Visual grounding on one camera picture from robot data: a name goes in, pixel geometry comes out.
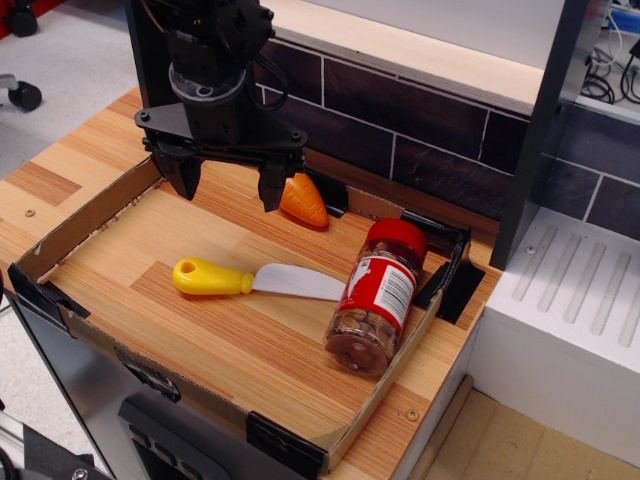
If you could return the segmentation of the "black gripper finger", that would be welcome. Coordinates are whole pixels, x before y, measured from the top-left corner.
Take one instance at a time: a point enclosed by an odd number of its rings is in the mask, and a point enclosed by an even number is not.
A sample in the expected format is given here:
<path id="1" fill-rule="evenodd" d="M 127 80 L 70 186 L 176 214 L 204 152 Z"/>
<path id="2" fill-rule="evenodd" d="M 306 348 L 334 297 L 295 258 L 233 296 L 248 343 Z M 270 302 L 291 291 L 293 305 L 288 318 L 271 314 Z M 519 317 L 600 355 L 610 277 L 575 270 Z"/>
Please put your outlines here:
<path id="1" fill-rule="evenodd" d="M 200 159 L 171 156 L 159 149 L 153 150 L 151 158 L 159 173 L 179 196 L 187 200 L 194 198 L 201 178 Z"/>
<path id="2" fill-rule="evenodd" d="M 281 161 L 266 161 L 259 167 L 258 191 L 265 212 L 280 207 L 288 178 L 295 175 L 295 166 Z"/>

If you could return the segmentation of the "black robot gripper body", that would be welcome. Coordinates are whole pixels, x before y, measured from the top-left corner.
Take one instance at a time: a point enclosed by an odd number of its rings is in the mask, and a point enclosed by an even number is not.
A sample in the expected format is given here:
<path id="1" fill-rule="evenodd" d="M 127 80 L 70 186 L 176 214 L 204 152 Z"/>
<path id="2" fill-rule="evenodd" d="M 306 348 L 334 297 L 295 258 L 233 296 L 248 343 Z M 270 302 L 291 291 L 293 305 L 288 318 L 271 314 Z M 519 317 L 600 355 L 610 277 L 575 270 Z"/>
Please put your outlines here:
<path id="1" fill-rule="evenodd" d="M 135 115 L 146 149 L 167 164 L 166 171 L 205 160 L 286 173 L 303 169 L 306 135 L 256 104 L 246 69 L 231 73 L 219 86 L 191 79 L 173 66 L 168 79 L 177 101 Z"/>

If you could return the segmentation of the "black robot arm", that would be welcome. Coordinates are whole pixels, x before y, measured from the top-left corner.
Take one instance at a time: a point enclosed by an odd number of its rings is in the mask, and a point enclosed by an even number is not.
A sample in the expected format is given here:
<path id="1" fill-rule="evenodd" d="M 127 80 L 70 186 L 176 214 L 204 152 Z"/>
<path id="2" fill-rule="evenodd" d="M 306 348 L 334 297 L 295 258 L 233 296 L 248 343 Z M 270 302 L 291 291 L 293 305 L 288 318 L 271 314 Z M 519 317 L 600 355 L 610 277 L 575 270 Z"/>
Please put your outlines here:
<path id="1" fill-rule="evenodd" d="M 304 131 L 276 112 L 288 98 L 284 73 L 261 52 L 273 12 L 257 1 L 128 1 L 128 29 L 143 108 L 135 116 L 162 177 L 183 198 L 201 166 L 252 166 L 266 211 L 304 168 Z"/>

